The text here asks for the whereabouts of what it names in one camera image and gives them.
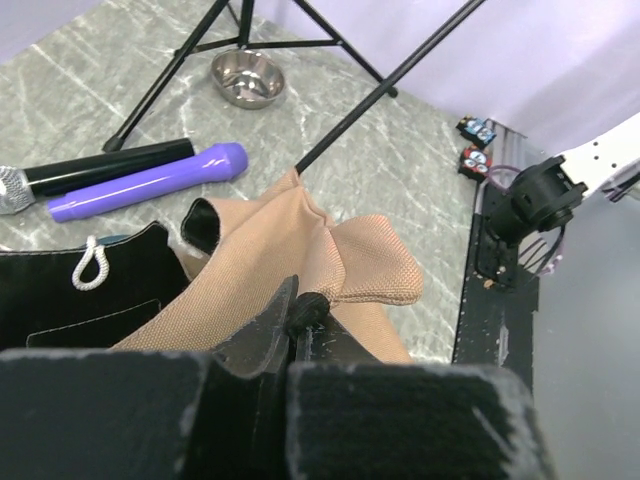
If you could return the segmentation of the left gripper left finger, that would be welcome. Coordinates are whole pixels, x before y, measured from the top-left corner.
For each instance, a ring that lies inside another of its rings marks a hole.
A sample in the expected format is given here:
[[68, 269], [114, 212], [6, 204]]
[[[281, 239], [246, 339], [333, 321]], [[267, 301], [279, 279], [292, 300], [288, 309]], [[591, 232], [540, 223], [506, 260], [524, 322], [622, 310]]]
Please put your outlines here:
[[282, 479], [298, 280], [212, 351], [1, 356], [5, 479]]

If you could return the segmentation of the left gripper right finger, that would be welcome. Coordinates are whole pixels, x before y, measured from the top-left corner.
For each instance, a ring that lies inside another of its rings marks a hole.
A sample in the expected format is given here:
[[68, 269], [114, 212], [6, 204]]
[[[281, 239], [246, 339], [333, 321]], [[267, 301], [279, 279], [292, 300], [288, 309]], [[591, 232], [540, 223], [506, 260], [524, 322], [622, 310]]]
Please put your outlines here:
[[384, 364], [333, 319], [287, 372], [292, 479], [551, 479], [533, 398], [491, 365]]

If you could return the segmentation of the tan fabric pet tent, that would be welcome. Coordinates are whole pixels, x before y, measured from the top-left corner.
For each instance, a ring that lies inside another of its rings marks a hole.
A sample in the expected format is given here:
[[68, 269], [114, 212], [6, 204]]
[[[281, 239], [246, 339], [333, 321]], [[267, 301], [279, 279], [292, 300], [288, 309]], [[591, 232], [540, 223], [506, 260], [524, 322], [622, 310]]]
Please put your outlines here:
[[384, 309], [417, 302], [423, 275], [386, 217], [336, 223], [290, 172], [253, 200], [195, 200], [181, 234], [192, 254], [158, 222], [108, 244], [3, 252], [2, 347], [210, 350], [296, 277], [373, 357], [410, 361]]

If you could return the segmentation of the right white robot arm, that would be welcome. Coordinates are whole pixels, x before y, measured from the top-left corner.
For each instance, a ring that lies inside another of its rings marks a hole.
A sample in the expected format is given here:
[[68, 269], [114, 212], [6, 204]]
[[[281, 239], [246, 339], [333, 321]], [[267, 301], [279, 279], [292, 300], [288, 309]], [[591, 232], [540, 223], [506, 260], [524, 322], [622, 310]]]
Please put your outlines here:
[[566, 225], [573, 210], [617, 173], [639, 161], [639, 116], [516, 175], [487, 216], [490, 235], [509, 246], [534, 231]]

